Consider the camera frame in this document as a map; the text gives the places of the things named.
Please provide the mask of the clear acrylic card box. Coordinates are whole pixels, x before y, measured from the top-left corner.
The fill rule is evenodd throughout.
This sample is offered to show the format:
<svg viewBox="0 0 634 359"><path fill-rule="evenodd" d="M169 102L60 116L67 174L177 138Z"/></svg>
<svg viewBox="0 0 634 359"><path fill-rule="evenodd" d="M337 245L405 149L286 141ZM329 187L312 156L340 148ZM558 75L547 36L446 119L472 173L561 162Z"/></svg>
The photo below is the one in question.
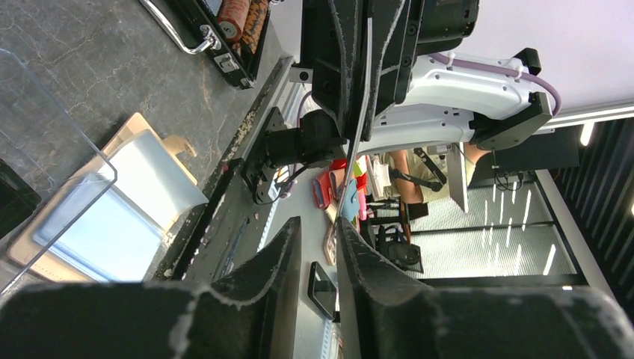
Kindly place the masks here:
<svg viewBox="0 0 634 359"><path fill-rule="evenodd" d="M33 283L87 280L57 243L116 180L35 74L2 50L2 301Z"/></svg>

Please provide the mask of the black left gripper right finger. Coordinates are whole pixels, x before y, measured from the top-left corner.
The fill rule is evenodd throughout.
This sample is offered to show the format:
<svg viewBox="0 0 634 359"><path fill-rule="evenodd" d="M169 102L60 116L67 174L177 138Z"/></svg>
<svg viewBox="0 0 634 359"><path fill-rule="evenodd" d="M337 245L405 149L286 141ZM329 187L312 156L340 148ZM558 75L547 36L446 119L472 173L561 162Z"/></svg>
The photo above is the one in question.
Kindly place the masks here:
<svg viewBox="0 0 634 359"><path fill-rule="evenodd" d="M593 288L434 288L336 223L346 358L631 358L633 324Z"/></svg>

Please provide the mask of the beige leather card holder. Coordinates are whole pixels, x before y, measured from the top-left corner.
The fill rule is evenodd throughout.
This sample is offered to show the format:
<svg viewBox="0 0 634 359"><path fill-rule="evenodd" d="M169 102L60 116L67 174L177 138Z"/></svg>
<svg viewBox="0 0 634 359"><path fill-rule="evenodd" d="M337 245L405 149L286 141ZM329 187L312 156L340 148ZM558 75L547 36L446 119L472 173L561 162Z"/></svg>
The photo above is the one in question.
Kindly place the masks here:
<svg viewBox="0 0 634 359"><path fill-rule="evenodd" d="M194 147L139 113L103 152L106 163L82 168L10 242L11 261L51 281L140 281L177 219L206 201L177 157Z"/></svg>

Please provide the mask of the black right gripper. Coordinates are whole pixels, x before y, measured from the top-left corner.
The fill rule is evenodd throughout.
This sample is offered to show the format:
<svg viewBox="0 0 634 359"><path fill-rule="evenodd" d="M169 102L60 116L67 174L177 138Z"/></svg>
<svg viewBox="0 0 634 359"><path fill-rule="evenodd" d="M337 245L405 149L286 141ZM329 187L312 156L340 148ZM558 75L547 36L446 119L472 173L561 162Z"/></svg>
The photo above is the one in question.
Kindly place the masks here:
<svg viewBox="0 0 634 359"><path fill-rule="evenodd" d="M479 0L370 1L372 62L363 140L404 101L414 55L446 52L472 34ZM363 3L303 1L300 64L313 72L313 99L351 137L360 81Z"/></svg>

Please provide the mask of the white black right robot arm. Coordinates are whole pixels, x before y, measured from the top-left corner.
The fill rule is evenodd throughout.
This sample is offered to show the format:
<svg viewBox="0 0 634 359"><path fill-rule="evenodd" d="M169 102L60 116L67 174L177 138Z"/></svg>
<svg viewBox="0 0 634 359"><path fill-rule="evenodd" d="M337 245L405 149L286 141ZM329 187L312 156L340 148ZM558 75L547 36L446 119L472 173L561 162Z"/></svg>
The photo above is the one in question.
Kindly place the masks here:
<svg viewBox="0 0 634 359"><path fill-rule="evenodd" d="M535 49L502 60L455 53L478 12L477 1L305 1L301 79L318 109L301 119L298 143L361 154L524 142L561 111L561 96Z"/></svg>

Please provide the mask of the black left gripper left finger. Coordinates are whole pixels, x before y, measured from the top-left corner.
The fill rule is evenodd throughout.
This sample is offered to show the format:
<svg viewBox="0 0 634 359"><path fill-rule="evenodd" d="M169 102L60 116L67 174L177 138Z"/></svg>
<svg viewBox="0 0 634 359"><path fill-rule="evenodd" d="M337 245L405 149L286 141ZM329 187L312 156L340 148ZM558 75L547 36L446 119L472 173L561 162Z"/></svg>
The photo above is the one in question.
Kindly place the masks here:
<svg viewBox="0 0 634 359"><path fill-rule="evenodd" d="M3 358L291 358L301 220L211 284L42 283L1 307Z"/></svg>

